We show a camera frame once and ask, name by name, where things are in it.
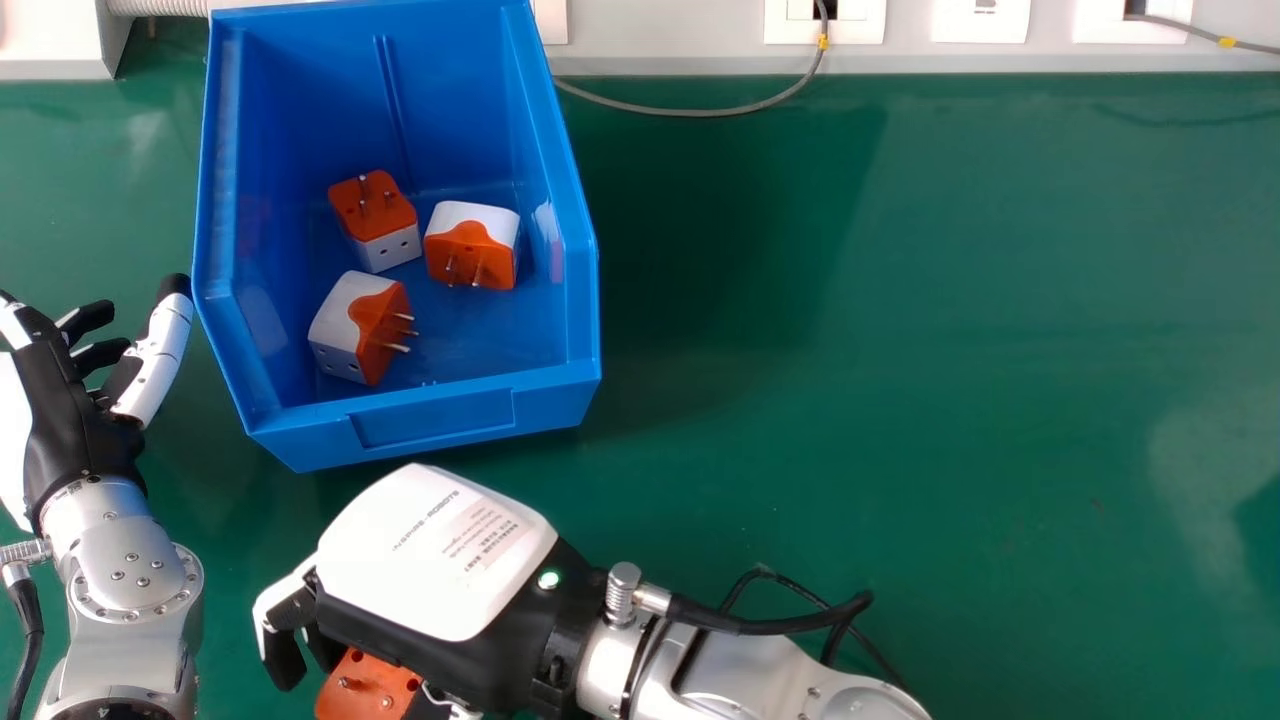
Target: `storage bin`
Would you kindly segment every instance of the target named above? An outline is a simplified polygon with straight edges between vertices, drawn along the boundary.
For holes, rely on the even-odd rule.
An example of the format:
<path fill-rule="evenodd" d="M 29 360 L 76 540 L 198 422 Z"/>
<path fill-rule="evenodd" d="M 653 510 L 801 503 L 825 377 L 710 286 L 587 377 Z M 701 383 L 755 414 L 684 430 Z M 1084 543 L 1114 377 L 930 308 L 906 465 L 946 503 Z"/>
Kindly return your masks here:
<path fill-rule="evenodd" d="M 330 184 L 384 169 L 521 219 L 513 291 L 387 273 L 417 318 L 376 388 L 317 372 L 307 329 L 358 269 Z M 581 423 L 600 380 L 595 237 L 527 0 L 214 14 L 195 300 L 244 430 L 296 471 Z"/>

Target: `robotic arm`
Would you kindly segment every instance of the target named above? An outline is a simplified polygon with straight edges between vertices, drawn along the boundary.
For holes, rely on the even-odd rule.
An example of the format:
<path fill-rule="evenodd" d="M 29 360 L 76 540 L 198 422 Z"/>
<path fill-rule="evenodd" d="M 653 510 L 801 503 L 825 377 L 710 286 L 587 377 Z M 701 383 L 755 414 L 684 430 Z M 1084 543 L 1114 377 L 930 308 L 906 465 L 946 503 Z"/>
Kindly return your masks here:
<path fill-rule="evenodd" d="M 81 338 L 111 323 L 97 301 L 51 320 L 0 291 L 0 501 L 36 539 L 0 548 L 4 582 L 27 632 L 6 719 L 18 720 L 44 625 L 29 566 L 51 560 L 67 588 L 70 642 L 37 720 L 195 715 L 205 574 L 151 516 L 134 464 L 178 372 L 193 307 L 172 275 L 138 337 Z M 93 370 L 113 366 L 96 391 Z"/>
<path fill-rule="evenodd" d="M 352 501 L 259 597 L 253 620 L 280 689 L 306 673 L 296 630 L 332 673 L 321 720 L 358 719 L 344 697 L 370 691 L 364 707 L 379 717 L 928 720 L 897 687 L 836 671 L 785 637 L 842 637 L 869 603 L 860 593 L 800 618 L 735 618 L 628 562 L 595 570 L 534 510 L 410 465 Z"/>

